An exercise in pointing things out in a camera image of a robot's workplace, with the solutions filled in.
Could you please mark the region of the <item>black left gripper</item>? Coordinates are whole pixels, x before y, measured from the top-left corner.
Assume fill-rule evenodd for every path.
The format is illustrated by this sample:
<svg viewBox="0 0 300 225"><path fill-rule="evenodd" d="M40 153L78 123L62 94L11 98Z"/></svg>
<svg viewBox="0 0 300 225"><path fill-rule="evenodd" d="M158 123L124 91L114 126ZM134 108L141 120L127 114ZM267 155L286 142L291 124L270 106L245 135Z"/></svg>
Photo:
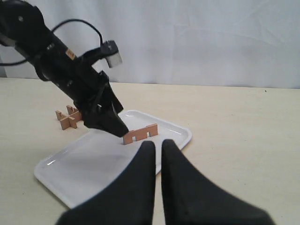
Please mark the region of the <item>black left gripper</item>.
<svg viewBox="0 0 300 225"><path fill-rule="evenodd" d="M117 113L124 108L113 92L107 74L104 71L97 72L92 65L83 63L81 56L75 59L74 64L83 91L75 105L82 115L84 125L123 137L129 129Z"/></svg>

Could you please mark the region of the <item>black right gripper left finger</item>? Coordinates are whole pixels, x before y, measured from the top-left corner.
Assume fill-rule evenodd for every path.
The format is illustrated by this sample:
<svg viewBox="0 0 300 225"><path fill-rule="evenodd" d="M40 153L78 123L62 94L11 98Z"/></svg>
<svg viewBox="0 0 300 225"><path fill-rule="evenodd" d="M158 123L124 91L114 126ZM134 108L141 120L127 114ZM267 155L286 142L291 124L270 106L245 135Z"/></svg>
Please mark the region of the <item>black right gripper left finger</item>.
<svg viewBox="0 0 300 225"><path fill-rule="evenodd" d="M151 225L156 149L144 141L126 169L100 193L64 212L58 225Z"/></svg>

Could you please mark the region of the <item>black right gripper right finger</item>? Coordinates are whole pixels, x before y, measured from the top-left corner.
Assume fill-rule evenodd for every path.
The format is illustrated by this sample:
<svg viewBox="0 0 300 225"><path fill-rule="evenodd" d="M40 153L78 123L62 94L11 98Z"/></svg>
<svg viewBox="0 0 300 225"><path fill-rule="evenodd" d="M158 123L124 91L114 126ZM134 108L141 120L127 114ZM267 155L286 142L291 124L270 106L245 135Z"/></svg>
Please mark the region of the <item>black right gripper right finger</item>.
<svg viewBox="0 0 300 225"><path fill-rule="evenodd" d="M183 155L173 140L162 143L161 187L167 225L273 225L271 216L226 192Z"/></svg>

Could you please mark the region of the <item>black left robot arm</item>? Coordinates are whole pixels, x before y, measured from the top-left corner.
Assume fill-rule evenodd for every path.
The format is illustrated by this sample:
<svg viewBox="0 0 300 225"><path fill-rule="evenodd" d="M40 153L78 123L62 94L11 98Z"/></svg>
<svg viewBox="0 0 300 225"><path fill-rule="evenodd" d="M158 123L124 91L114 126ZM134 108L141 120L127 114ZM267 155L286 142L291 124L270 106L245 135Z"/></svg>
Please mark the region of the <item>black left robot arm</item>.
<svg viewBox="0 0 300 225"><path fill-rule="evenodd" d="M69 96L86 127L123 137L128 133L119 117L123 106L107 74L93 68L102 59L110 68L122 62L115 41L100 41L99 47L76 56L54 32L45 25L38 7L24 0L1 1L1 45L15 48L23 62L35 68L40 80L52 82Z"/></svg>

